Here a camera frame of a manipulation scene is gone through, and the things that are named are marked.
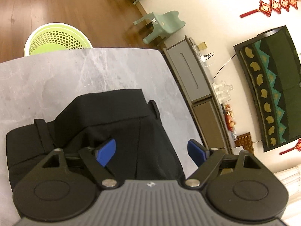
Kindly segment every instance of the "silver bolt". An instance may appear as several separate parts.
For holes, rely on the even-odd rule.
[[[191,178],[191,179],[187,179],[187,180],[185,181],[185,184],[186,184],[187,186],[189,186],[189,187],[194,188],[194,187],[200,186],[200,185],[201,185],[201,182],[200,182],[199,180],[197,180],[197,179]]]
[[[112,188],[117,185],[117,181],[115,179],[108,178],[103,180],[101,184],[107,188]]]

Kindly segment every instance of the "plastic basket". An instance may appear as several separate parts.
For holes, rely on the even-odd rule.
[[[37,28],[29,36],[24,56],[66,49],[93,48],[88,38],[78,29],[63,23],[50,23]]]

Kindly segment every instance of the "gray marble tabletop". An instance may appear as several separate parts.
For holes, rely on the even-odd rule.
[[[163,126],[186,176],[196,169],[187,154],[187,141],[200,142],[185,101],[157,50],[94,48],[66,50],[19,58],[0,64],[0,225],[13,225],[19,216],[8,180],[5,136],[54,118],[77,96],[115,89],[142,89],[155,100]]]

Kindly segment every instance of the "drawer handle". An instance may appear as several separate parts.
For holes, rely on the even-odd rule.
[[[184,57],[184,54],[183,54],[183,53],[180,53],[180,54],[183,56],[183,59],[185,60],[187,66],[188,66],[188,69],[189,69],[189,71],[190,71],[190,73],[191,73],[191,75],[192,75],[192,77],[193,77],[193,80],[195,80],[195,84],[197,85],[197,89],[198,89],[198,88],[199,88],[199,85],[198,85],[198,83],[197,83],[197,81],[196,81],[196,79],[195,79],[195,76],[193,75],[193,73],[192,73],[192,71],[191,71],[191,69],[190,69],[190,67],[189,67],[189,64],[187,63],[186,58]]]

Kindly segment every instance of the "black circular motor housing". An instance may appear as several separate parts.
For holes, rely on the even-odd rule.
[[[249,155],[238,159],[232,173],[214,179],[206,196],[222,214],[241,221],[281,218],[288,202],[283,184]]]
[[[96,185],[72,173],[62,150],[52,151],[14,188],[13,201],[36,221],[62,221],[84,212],[94,201]]]

